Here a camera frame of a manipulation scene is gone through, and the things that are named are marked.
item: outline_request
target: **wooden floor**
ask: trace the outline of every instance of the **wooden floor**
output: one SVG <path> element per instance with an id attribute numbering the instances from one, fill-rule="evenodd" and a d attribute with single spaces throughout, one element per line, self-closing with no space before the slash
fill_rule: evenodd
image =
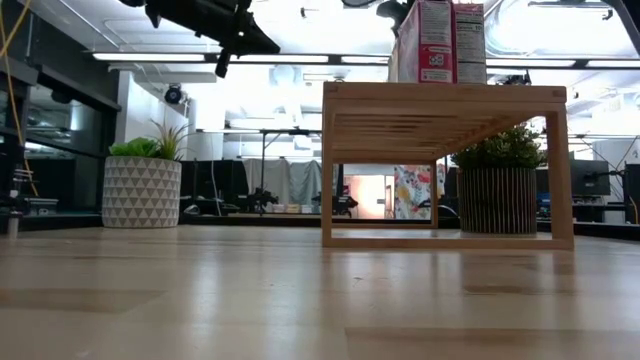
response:
<path id="1" fill-rule="evenodd" d="M 640 243 L 350 251 L 319 229 L 0 240 L 0 359 L 640 357 Z"/>

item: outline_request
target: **slatted wooden table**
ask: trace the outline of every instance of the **slatted wooden table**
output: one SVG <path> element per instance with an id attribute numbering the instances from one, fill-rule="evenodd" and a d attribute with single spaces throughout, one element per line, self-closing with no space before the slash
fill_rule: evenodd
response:
<path id="1" fill-rule="evenodd" d="M 565 103 L 566 89 L 539 86 L 325 83 L 323 189 L 333 187 L 334 164 L 430 165 L 483 139 L 543 116 L 547 123 L 552 239 L 482 238 L 460 233 L 428 238 L 334 236 L 330 191 L 322 191 L 325 247 L 573 249 L 573 216 Z M 432 194 L 436 194 L 432 181 Z M 432 198 L 437 228 L 437 199 Z"/>

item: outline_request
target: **computer monitor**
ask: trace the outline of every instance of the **computer monitor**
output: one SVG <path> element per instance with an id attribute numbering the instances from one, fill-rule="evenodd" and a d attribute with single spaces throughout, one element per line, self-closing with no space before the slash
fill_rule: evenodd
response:
<path id="1" fill-rule="evenodd" d="M 571 192 L 573 196 L 611 195 L 609 163 L 595 160 L 571 160 Z"/>

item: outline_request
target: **potted plant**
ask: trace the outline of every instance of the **potted plant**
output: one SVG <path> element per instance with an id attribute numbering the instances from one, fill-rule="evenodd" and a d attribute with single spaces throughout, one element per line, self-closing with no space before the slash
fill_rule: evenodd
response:
<path id="1" fill-rule="evenodd" d="M 151 120 L 157 138 L 137 138 L 109 148 L 104 172 L 102 222 L 113 228 L 166 228 L 180 215 L 182 127 Z"/>
<path id="2" fill-rule="evenodd" d="M 546 154 L 539 133 L 519 125 L 452 156 L 458 178 L 462 231 L 536 232 L 536 168 Z"/>

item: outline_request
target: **ceiling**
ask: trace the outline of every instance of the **ceiling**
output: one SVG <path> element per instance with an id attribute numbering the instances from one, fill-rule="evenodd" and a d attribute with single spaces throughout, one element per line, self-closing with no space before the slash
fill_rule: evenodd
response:
<path id="1" fill-rule="evenodd" d="M 638 57 L 619 17 L 603 20 L 606 11 L 532 8 L 529 1 L 484 2 L 488 56 Z M 301 17 L 301 8 L 306 18 Z M 32 9 L 91 51 L 220 50 L 215 41 L 196 38 L 192 31 L 168 21 L 154 29 L 142 8 L 118 0 L 33 0 Z M 375 6 L 346 9 L 340 0 L 254 0 L 250 10 L 282 53 L 388 55 L 393 46 L 388 19 L 377 17 Z M 144 66 L 146 74 L 137 71 L 136 80 L 148 89 L 160 89 L 166 84 L 156 83 L 158 78 L 187 72 L 210 75 L 214 67 L 151 64 Z M 534 85 L 562 85 L 578 93 L 568 105 L 572 118 L 581 121 L 614 91 L 640 91 L 640 74 L 631 71 L 536 70 L 531 77 Z M 227 119 L 274 118 L 292 103 L 302 113 L 320 112 L 322 81 L 334 78 L 385 81 L 387 69 L 231 65 L 227 78 L 215 86 L 224 87 Z"/>

